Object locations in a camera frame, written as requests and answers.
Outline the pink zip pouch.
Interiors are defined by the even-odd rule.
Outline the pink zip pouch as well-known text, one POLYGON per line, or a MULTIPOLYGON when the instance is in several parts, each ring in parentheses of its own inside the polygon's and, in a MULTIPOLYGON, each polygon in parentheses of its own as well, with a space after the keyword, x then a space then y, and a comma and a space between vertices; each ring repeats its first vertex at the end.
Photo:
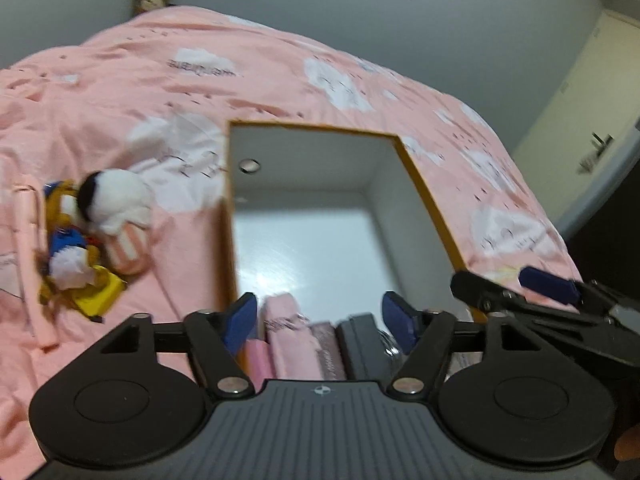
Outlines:
POLYGON ((267 297, 262 316, 276 377, 321 380, 319 344, 295 298, 290 294, 267 297))

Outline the dark photo card box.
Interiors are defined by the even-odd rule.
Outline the dark photo card box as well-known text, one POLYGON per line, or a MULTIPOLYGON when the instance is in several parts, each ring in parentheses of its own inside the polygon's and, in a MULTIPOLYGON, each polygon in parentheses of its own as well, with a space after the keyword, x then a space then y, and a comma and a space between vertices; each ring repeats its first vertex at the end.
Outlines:
POLYGON ((346 379, 345 367, 334 327, 329 322, 314 323, 311 335, 317 341, 317 359, 324 380, 342 382, 346 379))

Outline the Donald Duck plush toy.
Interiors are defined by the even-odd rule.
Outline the Donald Duck plush toy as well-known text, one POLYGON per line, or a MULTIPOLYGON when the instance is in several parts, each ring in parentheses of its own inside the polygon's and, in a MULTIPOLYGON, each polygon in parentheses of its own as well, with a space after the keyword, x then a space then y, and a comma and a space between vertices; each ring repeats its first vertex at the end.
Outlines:
POLYGON ((43 188, 46 244, 40 258, 40 304, 58 301, 95 323, 103 321, 126 283, 103 264, 100 246, 85 232, 72 180, 43 188))

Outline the clear round tape roll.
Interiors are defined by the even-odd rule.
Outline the clear round tape roll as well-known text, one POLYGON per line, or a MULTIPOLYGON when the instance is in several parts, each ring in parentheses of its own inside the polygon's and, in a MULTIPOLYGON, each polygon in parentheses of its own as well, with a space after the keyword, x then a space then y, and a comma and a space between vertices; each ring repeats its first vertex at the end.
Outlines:
POLYGON ((401 368, 401 365, 404 364, 405 356, 399 349, 395 339, 391 334, 387 333, 385 330, 379 330, 378 336, 380 337, 380 341, 382 342, 386 358, 390 363, 390 369, 393 372, 396 372, 396 370, 399 370, 401 368))

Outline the black rectangular case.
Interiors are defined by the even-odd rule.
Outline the black rectangular case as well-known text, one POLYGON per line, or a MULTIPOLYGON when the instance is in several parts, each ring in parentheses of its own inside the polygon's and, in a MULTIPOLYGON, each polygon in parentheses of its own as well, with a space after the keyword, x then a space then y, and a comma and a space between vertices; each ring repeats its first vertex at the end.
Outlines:
POLYGON ((385 387, 390 381, 390 358, 372 314, 346 318, 335 329, 338 348, 349 380, 368 380, 385 387))

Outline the pink card booklet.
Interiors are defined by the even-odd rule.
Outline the pink card booklet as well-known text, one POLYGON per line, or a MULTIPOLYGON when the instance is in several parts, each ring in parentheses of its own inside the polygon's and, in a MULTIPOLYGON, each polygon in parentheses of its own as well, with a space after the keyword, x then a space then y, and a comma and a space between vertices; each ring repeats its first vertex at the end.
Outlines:
POLYGON ((264 383, 274 377, 271 352, 267 341, 249 339, 245 344, 246 374, 256 391, 262 390, 264 383))

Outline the white black plush toy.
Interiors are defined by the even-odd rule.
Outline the white black plush toy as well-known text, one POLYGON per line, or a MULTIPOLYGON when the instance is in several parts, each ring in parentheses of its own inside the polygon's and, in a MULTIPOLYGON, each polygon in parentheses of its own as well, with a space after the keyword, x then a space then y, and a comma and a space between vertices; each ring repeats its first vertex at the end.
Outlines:
POLYGON ((127 276, 144 272, 151 259, 154 196, 142 177, 123 169, 94 172, 79 185, 76 200, 112 271, 127 276))

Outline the cream wooden door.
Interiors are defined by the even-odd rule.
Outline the cream wooden door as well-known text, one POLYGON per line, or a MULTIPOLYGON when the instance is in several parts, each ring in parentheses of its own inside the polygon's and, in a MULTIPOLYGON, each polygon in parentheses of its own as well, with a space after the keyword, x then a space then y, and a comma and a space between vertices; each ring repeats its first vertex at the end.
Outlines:
POLYGON ((622 149, 639 116, 639 23, 603 12, 592 35, 513 159, 544 208, 559 222, 622 149), (591 135, 614 142, 591 174, 578 174, 591 135))

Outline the orange-rimmed white storage box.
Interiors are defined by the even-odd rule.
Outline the orange-rimmed white storage box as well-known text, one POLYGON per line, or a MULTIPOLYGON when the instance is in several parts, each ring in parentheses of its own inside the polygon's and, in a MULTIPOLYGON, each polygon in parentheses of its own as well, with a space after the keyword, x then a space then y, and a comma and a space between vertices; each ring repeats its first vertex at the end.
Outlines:
POLYGON ((238 122, 224 193, 235 295, 294 297, 311 321, 380 316, 386 292, 462 321, 462 253, 399 136, 238 122))

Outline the pink cloud-print bedsheet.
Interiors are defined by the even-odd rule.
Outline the pink cloud-print bedsheet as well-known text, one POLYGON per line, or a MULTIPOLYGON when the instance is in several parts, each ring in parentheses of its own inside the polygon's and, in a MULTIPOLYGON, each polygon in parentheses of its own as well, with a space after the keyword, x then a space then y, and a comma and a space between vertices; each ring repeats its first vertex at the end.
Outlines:
POLYGON ((173 6, 1 73, 1 474, 42 455, 28 422, 40 385, 110 327, 148 311, 175 321, 224 305, 218 252, 224 142, 234 122, 289 122, 399 136, 462 261, 506 286, 521 266, 578 272, 564 240, 483 117, 454 96, 314 40, 173 6), (104 324, 63 309, 39 347, 22 299, 12 186, 110 167, 140 170, 157 204, 152 266, 104 324))

